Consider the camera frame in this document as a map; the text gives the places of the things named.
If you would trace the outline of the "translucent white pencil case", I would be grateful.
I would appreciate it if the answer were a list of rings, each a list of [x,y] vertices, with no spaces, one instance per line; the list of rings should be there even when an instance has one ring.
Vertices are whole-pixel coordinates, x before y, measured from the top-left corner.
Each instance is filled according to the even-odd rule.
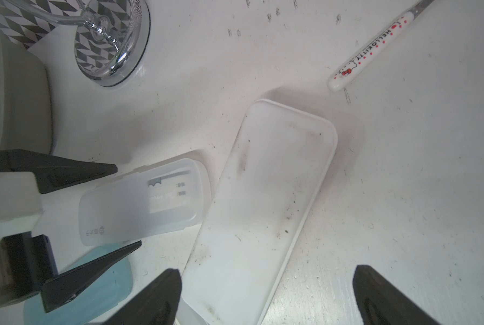
[[[133,241],[200,224],[212,199],[207,169],[183,158],[86,192],[79,203],[85,246]]]

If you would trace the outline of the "grey storage box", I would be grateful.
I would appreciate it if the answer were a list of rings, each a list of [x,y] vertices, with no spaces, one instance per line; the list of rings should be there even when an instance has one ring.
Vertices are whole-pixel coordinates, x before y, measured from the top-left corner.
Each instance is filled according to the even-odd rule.
[[[52,105],[43,62],[0,31],[0,150],[52,150]]]

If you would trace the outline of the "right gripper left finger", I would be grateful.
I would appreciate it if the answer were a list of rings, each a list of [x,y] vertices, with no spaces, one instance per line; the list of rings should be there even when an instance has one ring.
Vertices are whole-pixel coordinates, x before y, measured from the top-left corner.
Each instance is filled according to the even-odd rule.
[[[104,324],[172,325],[176,319],[182,279],[178,269],[166,269]]]

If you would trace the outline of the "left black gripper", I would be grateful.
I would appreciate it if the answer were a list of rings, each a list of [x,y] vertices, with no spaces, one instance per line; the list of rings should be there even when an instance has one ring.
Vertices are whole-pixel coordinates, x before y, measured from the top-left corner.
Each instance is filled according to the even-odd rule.
[[[40,193],[113,175],[117,166],[13,149],[0,150],[0,172],[10,172],[0,173],[0,308],[40,292],[44,311],[50,313],[142,246],[139,240],[55,276],[49,245],[32,235],[44,212]]]

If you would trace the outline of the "light blue ribbed pencil case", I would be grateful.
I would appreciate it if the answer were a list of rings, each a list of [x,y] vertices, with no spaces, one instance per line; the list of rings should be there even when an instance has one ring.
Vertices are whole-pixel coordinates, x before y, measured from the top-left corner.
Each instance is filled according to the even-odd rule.
[[[40,294],[26,300],[23,321],[25,324],[89,324],[126,299],[132,287],[132,268],[126,257],[74,300],[54,311],[45,312]]]

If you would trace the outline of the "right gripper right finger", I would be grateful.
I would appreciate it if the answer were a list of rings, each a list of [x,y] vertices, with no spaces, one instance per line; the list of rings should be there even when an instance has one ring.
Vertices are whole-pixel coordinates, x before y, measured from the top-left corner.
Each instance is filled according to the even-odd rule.
[[[437,324],[370,265],[357,265],[352,279],[364,324]]]

